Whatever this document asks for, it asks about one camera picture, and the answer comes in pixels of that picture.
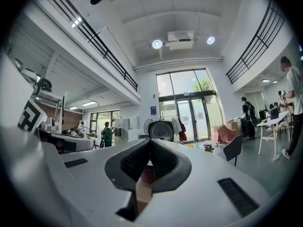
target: black metal railing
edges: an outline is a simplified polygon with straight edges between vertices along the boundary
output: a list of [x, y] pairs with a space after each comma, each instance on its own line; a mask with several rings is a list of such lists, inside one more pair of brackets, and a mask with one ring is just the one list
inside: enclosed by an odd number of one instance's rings
[[84, 35], [88, 39], [88, 43], [93, 45], [98, 52], [103, 56], [103, 59], [107, 60], [136, 91], [138, 84], [131, 77], [131, 75], [126, 71], [119, 60], [114, 56], [110, 49], [101, 40], [99, 35], [95, 30], [89, 25], [85, 18], [80, 14], [80, 12], [75, 8], [70, 0], [49, 0], [55, 9], [69, 22], [71, 26], [75, 21], [74, 29], [80, 34]]
[[262, 22], [250, 44], [233, 67], [226, 73], [232, 84], [248, 71], [269, 48], [284, 21], [282, 12], [277, 5], [273, 1], [269, 1]]

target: man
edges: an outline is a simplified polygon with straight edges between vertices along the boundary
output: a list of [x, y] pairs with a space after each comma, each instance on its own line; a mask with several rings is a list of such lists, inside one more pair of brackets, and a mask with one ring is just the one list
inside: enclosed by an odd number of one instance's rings
[[278, 97], [278, 107], [280, 108], [280, 112], [285, 112], [287, 110], [287, 107], [286, 107], [286, 102], [285, 100], [283, 100], [281, 98], [281, 91], [278, 91], [278, 94], [279, 94], [279, 97]]
[[293, 98], [294, 99], [294, 133], [290, 143], [289, 149], [283, 149], [282, 154], [288, 160], [290, 160], [294, 149], [297, 146], [302, 126], [303, 126], [303, 81], [298, 68], [293, 67], [290, 60], [283, 56], [281, 58], [281, 70], [287, 71], [287, 81], [289, 92], [282, 98]]
[[104, 147], [111, 147], [112, 146], [112, 140], [113, 140], [113, 134], [115, 132], [112, 132], [112, 130], [109, 128], [109, 122], [105, 122], [105, 128], [103, 130], [103, 140], [104, 140]]
[[242, 110], [245, 114], [245, 119], [247, 120], [248, 126], [248, 138], [247, 140], [254, 140], [255, 139], [255, 126], [254, 124], [257, 123], [257, 119], [255, 117], [255, 107], [250, 103], [247, 102], [246, 97], [242, 97]]
[[84, 126], [83, 121], [81, 122], [81, 125], [78, 126], [77, 130], [79, 130], [84, 136], [84, 134], [86, 133], [86, 127]]

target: door frame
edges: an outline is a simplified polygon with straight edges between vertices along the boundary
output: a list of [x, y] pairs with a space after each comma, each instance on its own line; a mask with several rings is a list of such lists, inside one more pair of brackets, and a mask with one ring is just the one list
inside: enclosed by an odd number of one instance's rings
[[[197, 127], [195, 109], [194, 109], [193, 103], [192, 103], [192, 100], [196, 100], [196, 99], [201, 99], [202, 100], [202, 105], [204, 107], [204, 113], [205, 113], [206, 126], [207, 126], [207, 133], [208, 133], [208, 138], [200, 139], [200, 140], [198, 139], [198, 127]], [[204, 96], [186, 97], [186, 98], [183, 98], [183, 99], [180, 98], [180, 99], [176, 100], [177, 114], [178, 114], [179, 118], [181, 119], [180, 111], [179, 111], [179, 105], [178, 105], [178, 102], [180, 102], [180, 101], [188, 101], [189, 110], [190, 110], [190, 114], [191, 114], [191, 118], [192, 118], [192, 124], [193, 124], [193, 133], [194, 133], [194, 140], [186, 141], [184, 143], [191, 144], [191, 143], [198, 143], [198, 142], [203, 142], [203, 141], [210, 140], [210, 136], [211, 136], [210, 122], [209, 122], [209, 118], [208, 118], [208, 111], [207, 111], [207, 107], [206, 107], [206, 102], [205, 102]]]

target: green shirt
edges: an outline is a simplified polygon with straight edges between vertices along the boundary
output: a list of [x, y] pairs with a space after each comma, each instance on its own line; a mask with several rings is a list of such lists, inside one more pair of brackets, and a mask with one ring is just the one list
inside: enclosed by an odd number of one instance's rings
[[104, 138], [104, 136], [103, 136], [103, 138], [105, 141], [110, 141], [110, 142], [112, 141], [113, 136], [112, 136], [112, 131], [110, 128], [104, 129], [104, 135], [105, 135], [105, 138]]

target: fan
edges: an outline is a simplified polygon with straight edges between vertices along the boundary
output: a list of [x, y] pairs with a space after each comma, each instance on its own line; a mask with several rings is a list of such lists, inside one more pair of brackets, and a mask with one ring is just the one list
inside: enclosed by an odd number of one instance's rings
[[151, 122], [152, 122], [152, 120], [151, 120], [151, 119], [148, 119], [148, 120], [146, 120], [145, 123], [144, 123], [144, 133], [145, 133], [145, 135], [148, 135], [148, 125], [149, 125]]

